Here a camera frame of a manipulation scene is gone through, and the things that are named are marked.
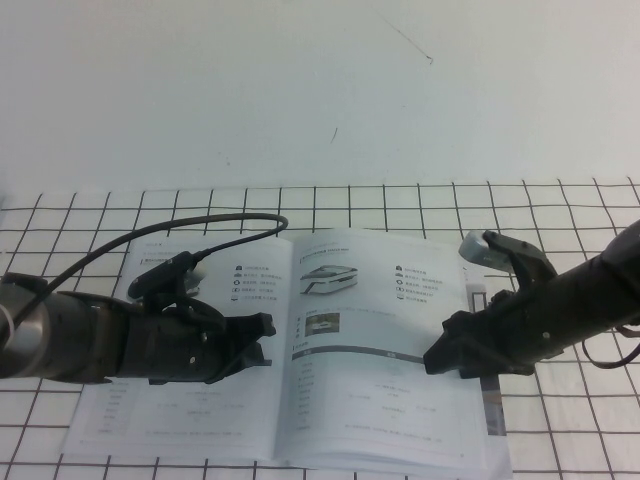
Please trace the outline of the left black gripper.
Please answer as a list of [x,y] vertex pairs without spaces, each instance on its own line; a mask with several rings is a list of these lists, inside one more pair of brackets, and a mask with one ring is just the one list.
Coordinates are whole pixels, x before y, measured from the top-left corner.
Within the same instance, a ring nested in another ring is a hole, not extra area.
[[217,383],[248,368],[271,366],[258,341],[275,334],[267,313],[225,317],[200,301],[154,307],[130,320],[121,376],[154,385]]

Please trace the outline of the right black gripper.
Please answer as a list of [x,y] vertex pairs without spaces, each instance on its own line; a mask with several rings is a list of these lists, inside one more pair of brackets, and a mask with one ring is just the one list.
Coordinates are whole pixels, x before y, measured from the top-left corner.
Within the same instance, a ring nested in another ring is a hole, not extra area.
[[532,374],[544,349],[539,310],[555,283],[551,279],[516,292],[502,290],[479,312],[454,313],[442,324],[441,337],[423,355],[426,373],[461,369],[466,379]]

